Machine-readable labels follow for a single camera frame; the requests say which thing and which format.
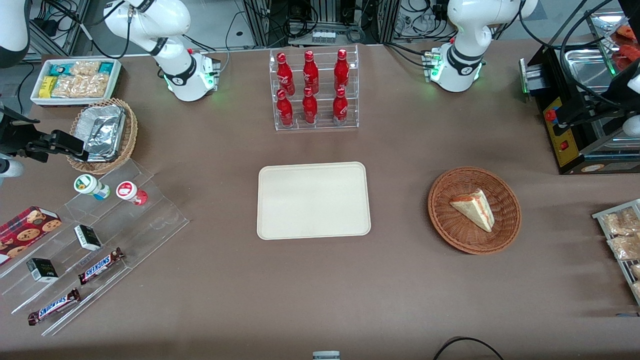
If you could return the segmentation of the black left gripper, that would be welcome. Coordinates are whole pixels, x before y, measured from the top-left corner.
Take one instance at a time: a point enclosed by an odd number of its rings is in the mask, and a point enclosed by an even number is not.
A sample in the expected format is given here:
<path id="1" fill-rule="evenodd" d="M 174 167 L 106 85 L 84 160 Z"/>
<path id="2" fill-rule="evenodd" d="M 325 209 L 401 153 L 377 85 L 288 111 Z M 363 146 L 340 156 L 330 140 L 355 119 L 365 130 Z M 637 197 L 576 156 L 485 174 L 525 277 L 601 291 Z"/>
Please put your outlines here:
<path id="1" fill-rule="evenodd" d="M 624 117 L 628 109 L 640 108 L 639 63 L 635 60 L 618 73 L 604 92 L 604 100 L 592 99 L 589 107 L 562 105 L 556 109 L 559 126 L 596 123 L 602 119 Z"/>

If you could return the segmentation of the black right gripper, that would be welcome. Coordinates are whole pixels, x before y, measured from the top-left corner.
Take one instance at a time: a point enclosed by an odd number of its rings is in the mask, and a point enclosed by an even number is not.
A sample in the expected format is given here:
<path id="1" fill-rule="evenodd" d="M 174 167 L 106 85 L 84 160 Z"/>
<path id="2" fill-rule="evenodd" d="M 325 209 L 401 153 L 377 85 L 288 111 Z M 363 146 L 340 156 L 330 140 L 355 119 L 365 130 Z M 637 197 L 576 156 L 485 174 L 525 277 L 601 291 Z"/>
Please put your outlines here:
<path id="1" fill-rule="evenodd" d="M 35 127 L 41 123 L 30 119 L 6 105 L 0 107 L 0 150 L 8 157 L 16 157 L 23 151 L 23 157 L 37 162 L 46 163 L 49 153 L 62 154 L 75 158 L 77 161 L 89 161 L 89 152 L 85 149 L 85 142 L 62 130 L 53 130 L 48 141 L 38 141 L 41 132 Z"/>

